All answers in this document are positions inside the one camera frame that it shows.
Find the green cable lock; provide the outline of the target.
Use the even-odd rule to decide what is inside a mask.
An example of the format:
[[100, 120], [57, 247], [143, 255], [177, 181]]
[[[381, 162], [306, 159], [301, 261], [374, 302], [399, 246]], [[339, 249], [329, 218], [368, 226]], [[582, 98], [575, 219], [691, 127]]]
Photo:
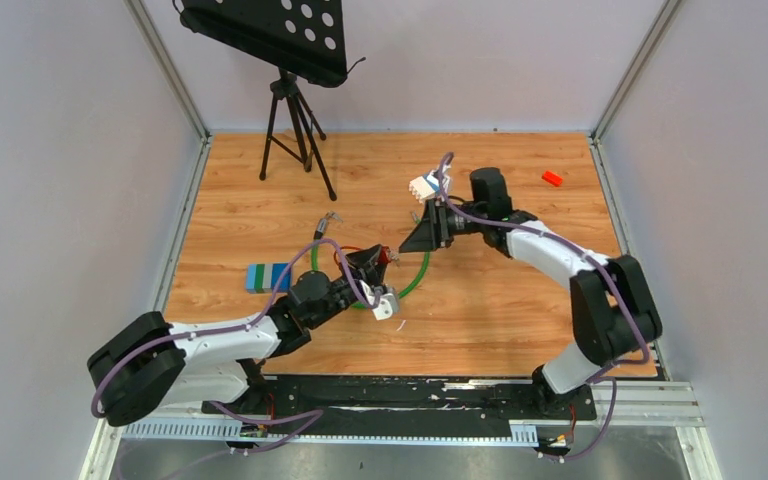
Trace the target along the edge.
[[[314, 240], [321, 239], [324, 236], [324, 234], [326, 233], [328, 224], [325, 224], [322, 221], [322, 218], [320, 218], [318, 220], [317, 226], [315, 228], [314, 235], [313, 235], [313, 239]], [[421, 281], [425, 277], [425, 274], [426, 274], [426, 272], [428, 270], [428, 267], [429, 267], [429, 264], [430, 264], [430, 259], [431, 259], [431, 254], [429, 252], [426, 252], [424, 254], [424, 257], [423, 257], [423, 260], [422, 260], [422, 264], [421, 264], [421, 266], [419, 268], [419, 271], [416, 274], [416, 276], [414, 277], [414, 279], [404, 289], [402, 289], [398, 293], [399, 299], [402, 299], [402, 298], [406, 297], [407, 295], [409, 295], [411, 292], [413, 292], [419, 286], [419, 284], [421, 283]], [[318, 271], [319, 268], [318, 268], [318, 248], [317, 247], [312, 247], [311, 250], [310, 250], [310, 262], [311, 262], [311, 269], [314, 270], [314, 271]]]

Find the red cable lock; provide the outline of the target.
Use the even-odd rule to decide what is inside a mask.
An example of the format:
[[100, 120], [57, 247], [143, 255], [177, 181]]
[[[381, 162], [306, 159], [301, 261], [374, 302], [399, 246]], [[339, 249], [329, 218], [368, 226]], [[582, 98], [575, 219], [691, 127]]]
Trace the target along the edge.
[[373, 245], [368, 248], [342, 247], [336, 253], [336, 261], [341, 269], [352, 274], [357, 272], [370, 273], [384, 271], [389, 263], [386, 248], [381, 245]]

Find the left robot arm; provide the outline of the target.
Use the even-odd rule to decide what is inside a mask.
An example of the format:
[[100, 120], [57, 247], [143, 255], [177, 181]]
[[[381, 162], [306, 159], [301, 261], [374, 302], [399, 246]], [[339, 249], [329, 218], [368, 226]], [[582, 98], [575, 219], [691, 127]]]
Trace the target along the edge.
[[389, 247], [338, 255], [341, 276], [303, 273], [261, 311], [214, 323], [168, 322], [159, 311], [139, 315], [87, 360], [95, 386], [91, 413], [113, 427], [135, 423], [156, 409], [188, 402], [233, 404], [243, 413], [266, 400], [258, 362], [289, 355], [313, 330], [363, 304], [378, 320], [398, 310], [386, 284]]

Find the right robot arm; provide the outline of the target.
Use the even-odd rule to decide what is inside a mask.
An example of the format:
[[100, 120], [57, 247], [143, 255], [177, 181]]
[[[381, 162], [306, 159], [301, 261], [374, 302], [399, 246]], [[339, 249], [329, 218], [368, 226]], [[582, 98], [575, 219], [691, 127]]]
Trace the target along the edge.
[[537, 413], [558, 416], [569, 407], [572, 392], [632, 352], [649, 354], [663, 325], [636, 258], [588, 250], [515, 208], [496, 167], [472, 171], [471, 199], [455, 203], [448, 170], [432, 169], [409, 182], [410, 194], [424, 210], [399, 250], [432, 252], [449, 247], [459, 235], [480, 234], [489, 247], [534, 267], [569, 292], [573, 340], [533, 373], [536, 385], [530, 393]]

